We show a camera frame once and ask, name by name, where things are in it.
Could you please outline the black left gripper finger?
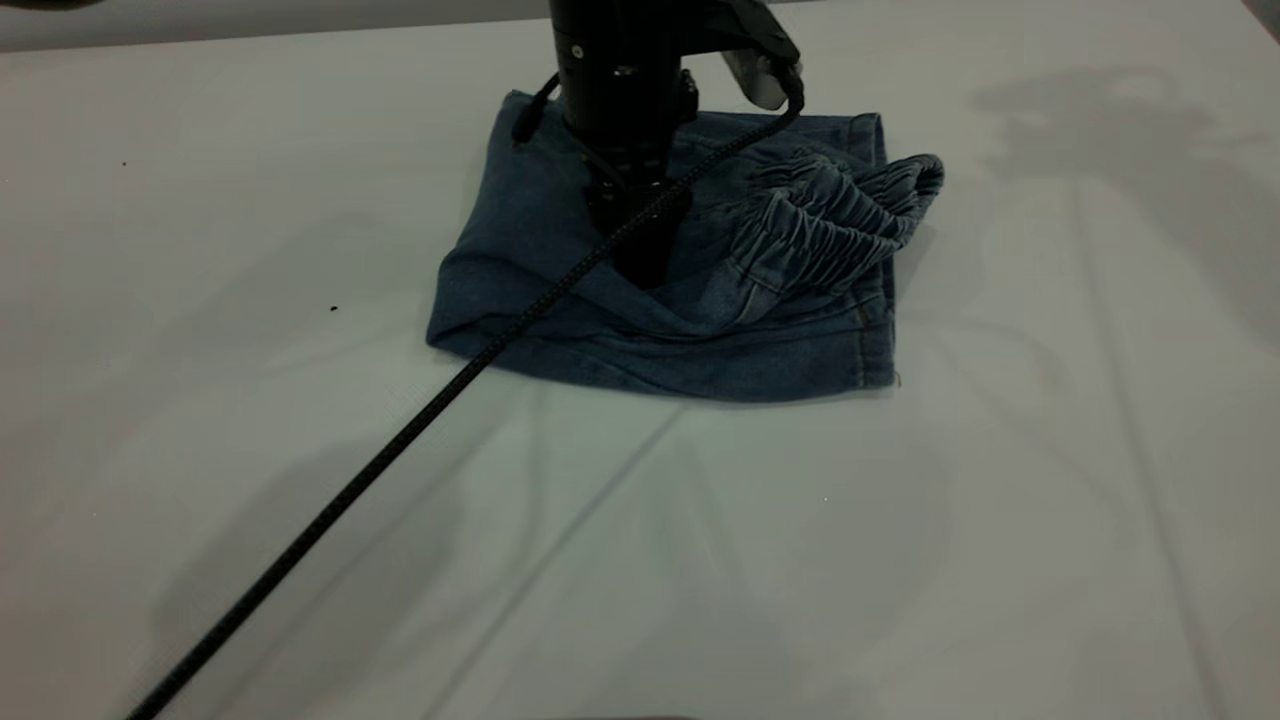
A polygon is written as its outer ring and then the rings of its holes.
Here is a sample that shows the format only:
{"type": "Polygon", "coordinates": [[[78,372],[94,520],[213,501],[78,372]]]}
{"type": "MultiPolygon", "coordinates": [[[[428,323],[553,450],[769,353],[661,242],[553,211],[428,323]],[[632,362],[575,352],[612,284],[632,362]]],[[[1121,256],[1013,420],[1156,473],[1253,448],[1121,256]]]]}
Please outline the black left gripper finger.
{"type": "Polygon", "coordinates": [[[650,209],[668,188],[668,184],[650,184],[621,193],[620,224],[635,217],[646,218],[646,222],[612,251],[612,263],[640,290],[654,290],[664,283],[678,228],[692,205],[692,191],[681,190],[662,208],[650,209]]]}
{"type": "Polygon", "coordinates": [[[591,179],[585,188],[585,202],[591,227],[602,241],[614,238],[620,231],[625,231],[625,240],[631,240],[641,229],[636,220],[641,215],[641,190],[591,179]]]}

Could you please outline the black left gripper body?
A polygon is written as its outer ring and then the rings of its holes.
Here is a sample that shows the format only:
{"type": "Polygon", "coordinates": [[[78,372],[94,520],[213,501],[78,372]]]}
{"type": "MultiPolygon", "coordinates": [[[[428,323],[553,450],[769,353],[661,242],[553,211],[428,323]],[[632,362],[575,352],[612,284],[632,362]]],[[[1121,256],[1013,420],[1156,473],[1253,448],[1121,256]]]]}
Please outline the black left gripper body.
{"type": "Polygon", "coordinates": [[[698,114],[682,67],[681,1],[552,1],[564,123],[602,183],[646,188],[668,176],[681,126],[698,114]]]}

